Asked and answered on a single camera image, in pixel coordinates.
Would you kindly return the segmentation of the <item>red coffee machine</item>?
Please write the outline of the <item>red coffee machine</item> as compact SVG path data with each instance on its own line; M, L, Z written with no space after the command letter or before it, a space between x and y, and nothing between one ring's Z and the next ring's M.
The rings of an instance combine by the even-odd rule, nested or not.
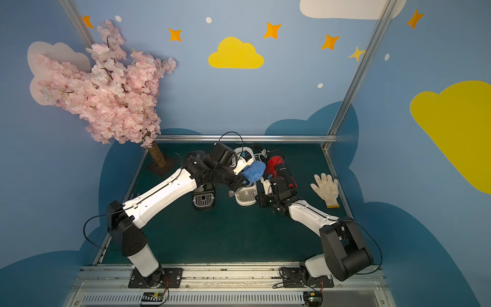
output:
M282 156L269 157L265 174L268 179L282 177L285 179L286 185L290 190L297 189L297 184Z

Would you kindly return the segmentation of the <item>black coffee machine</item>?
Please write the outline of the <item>black coffee machine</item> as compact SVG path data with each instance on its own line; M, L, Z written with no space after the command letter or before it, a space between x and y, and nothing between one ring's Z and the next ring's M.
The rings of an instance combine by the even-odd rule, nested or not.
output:
M208 182L192 191L193 207L199 211L208 211L216 204L216 187Z

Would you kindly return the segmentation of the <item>blue microfibre cloth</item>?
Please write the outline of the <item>blue microfibre cloth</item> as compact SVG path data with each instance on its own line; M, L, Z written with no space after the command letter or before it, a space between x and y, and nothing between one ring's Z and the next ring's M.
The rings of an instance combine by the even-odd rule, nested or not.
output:
M245 167L241 174L247 180L248 183L244 181L246 186L251 186L255 182L259 181L263 176L266 169L266 164L262 161L254 161L250 166Z

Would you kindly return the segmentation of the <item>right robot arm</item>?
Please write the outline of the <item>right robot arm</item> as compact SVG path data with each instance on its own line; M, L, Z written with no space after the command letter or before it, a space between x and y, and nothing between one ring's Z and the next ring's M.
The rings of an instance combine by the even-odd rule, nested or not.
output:
M345 281L374 264L372 252L352 218L338 218L313 207L300 199L293 183L283 177L261 179L260 182L264 192L256 199L261 206L273 206L320 238L322 253L308 258L301 265L306 276L332 276Z

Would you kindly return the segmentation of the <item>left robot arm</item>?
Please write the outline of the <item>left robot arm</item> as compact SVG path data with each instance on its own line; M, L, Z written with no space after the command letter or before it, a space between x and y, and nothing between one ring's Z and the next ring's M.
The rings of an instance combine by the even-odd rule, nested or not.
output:
M113 242L142 277L155 276L161 265L143 233L147 223L203 185L221 183L233 193L240 191L249 184L242 171L253 162L253 154L243 148L237 153L222 143L215 143L211 153L202 150L188 153L182 167L154 188L123 204L114 201L107 206L107 226Z

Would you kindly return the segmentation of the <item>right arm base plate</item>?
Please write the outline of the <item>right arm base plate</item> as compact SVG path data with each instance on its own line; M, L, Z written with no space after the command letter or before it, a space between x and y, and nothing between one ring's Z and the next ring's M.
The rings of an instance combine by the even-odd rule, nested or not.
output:
M334 281L331 276L313 277L304 267L281 267L279 274L281 286L286 288L333 288Z

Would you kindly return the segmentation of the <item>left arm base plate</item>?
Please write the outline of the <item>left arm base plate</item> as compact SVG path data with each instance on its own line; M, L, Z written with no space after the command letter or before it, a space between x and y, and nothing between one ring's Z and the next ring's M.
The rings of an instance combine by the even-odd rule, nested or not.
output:
M137 269L130 275L130 289L178 289L184 270L180 267L160 267L151 275L144 277Z

